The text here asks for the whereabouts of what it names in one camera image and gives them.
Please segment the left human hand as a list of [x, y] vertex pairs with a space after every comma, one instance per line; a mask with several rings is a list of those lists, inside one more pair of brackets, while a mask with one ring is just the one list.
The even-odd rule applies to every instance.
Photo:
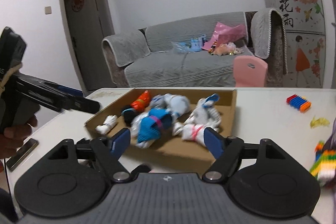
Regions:
[[32, 134], [32, 128], [37, 127], [38, 120], [33, 115], [25, 124], [8, 127], [1, 135], [1, 159], [12, 157], [17, 149], [22, 147], [24, 140]]

